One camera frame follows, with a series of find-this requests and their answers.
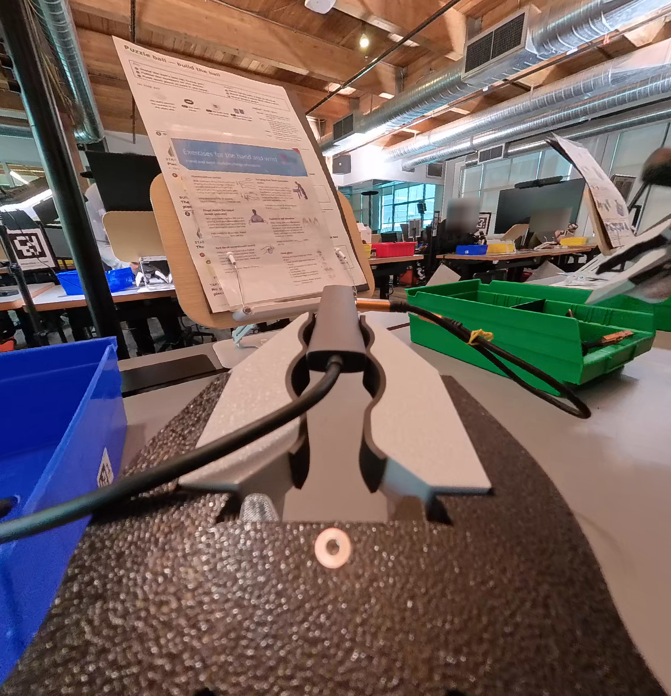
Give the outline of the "large black monitor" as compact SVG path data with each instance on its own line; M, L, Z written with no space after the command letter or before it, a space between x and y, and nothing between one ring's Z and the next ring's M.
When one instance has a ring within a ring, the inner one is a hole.
M583 200L584 179L570 179L542 187L508 188L499 192L494 234L503 235L534 212L570 208L577 222Z

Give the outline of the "grey desk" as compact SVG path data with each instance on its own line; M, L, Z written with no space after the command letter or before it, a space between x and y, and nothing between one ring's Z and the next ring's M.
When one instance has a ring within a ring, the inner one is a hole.
M125 542L133 694L671 695L671 339L549 415L505 381L416 347L495 490L450 524L352 533L220 523L207 498Z

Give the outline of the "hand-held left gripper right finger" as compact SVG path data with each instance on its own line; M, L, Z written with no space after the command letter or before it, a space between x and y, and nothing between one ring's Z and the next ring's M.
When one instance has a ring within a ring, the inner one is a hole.
M440 373L383 326L360 318L365 409L359 466L387 497L484 495L492 484Z

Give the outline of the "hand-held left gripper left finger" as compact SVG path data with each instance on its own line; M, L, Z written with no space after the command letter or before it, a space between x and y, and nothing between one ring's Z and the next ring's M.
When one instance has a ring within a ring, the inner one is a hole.
M229 373L197 448L289 404L309 388L311 374L297 366L306 351L304 332L313 316L298 316ZM203 492L286 494L305 489L310 472L312 413L179 479L179 486Z

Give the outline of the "neighbouring office desk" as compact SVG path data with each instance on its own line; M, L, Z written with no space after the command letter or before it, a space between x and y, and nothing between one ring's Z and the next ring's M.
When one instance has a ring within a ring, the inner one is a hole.
M34 302L35 308L38 311L66 310L70 308L82 308L87 306L87 301L83 294L67 295L60 285L55 285L53 283L38 283L28 285L28 291ZM114 303L175 296L176 292L173 286L161 288L160 290L131 288L112 293ZM22 298L19 292L0 297L0 311L25 308L26 301Z

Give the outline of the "large printed instruction sheet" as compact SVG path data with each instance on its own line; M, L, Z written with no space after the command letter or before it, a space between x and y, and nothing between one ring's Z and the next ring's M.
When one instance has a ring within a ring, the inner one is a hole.
M296 142L307 152L310 173L316 183L326 185L339 213L332 195L335 186L312 130L284 88L166 57L120 38L114 38L113 44L172 197L209 308L214 312L231 310L205 256L198 224L178 177L169 131L181 127L278 143Z

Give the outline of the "blue bin with tag sticker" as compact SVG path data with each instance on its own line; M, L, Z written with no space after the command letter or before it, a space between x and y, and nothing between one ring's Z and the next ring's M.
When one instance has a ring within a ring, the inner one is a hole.
M105 486L127 419L112 337L0 353L0 521ZM0 682L33 639L87 518L0 544Z

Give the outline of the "black panel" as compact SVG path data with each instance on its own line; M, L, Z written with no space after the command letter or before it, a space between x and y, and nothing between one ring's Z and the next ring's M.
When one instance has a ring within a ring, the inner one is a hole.
M106 212L152 212L150 187L161 174L154 155L96 152L86 154Z

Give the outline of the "ventilation grille box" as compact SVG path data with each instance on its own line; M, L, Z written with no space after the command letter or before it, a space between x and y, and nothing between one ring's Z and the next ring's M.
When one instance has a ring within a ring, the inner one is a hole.
M522 65L530 55L526 48L527 31L533 13L533 6L525 5L468 40L463 55L463 82L490 85L510 75L516 65Z

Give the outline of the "fiducial marker board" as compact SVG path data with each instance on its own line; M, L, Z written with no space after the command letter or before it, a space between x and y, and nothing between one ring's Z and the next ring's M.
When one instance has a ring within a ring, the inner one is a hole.
M23 272L58 268L49 240L41 228L8 229L7 234Z

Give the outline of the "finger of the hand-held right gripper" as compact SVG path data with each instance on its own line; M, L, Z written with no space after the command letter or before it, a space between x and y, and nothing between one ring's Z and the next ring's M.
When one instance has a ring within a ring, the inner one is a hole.
M622 271L627 264L638 262L652 251L671 246L671 219L664 219L647 231L637 235L635 240L608 256L596 267L596 274Z
M614 297L630 297L646 303L655 303L655 298L645 292L645 285L655 275L655 270L628 269L616 274L607 283L597 287L587 298L587 304L593 305Z

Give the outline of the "sheet with blue banner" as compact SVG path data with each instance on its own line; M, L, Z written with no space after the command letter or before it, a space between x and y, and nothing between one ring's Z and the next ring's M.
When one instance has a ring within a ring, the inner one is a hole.
M364 283L332 196L296 142L177 127L169 144L229 309Z

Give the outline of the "silver ventilation duct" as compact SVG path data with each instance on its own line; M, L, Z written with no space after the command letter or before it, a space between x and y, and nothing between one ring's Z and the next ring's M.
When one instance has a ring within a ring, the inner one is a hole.
M55 68L63 81L75 139L89 145L105 140L104 127L96 107L78 34L67 1L33 1L35 17L48 42Z
M624 57L560 79L523 96L513 98L435 128L420 137L385 148L385 162L400 161L404 169L478 149L477 136L494 135L515 125L527 125L531 118L557 111L566 114L569 107L631 84L671 72L671 39L641 48Z

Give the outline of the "dark grey USB hub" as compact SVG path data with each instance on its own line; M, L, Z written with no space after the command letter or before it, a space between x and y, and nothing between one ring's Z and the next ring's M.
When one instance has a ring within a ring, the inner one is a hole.
M324 373L314 387L291 398L272 413L192 452L166 459L141 473L123 477L58 505L0 523L0 544L88 517L231 455L305 415L330 393L340 374L363 370L365 363L365 343L354 295L345 286L327 286L322 292L305 352L307 368Z

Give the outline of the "divided green bin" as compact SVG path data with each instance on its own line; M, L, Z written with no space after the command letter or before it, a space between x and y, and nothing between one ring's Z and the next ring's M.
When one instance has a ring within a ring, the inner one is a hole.
M581 387L648 352L650 310L588 305L588 290L480 280L420 287L408 302L473 331L560 383Z

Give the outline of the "tan wooden board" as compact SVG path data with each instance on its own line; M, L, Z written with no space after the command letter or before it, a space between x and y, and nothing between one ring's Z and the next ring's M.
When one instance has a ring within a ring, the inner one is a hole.
M113 254L122 262L141 257L166 256L153 212L110 211L102 218Z

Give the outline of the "black metal pole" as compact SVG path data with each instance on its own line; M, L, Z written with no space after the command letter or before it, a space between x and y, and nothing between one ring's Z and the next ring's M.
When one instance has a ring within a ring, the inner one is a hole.
M37 48L35 29L25 1L0 1L0 33L21 90L21 100L35 136L46 178L51 186L62 230L72 253L96 334L115 336L117 357L129 358L104 265L79 187L65 130L44 60Z

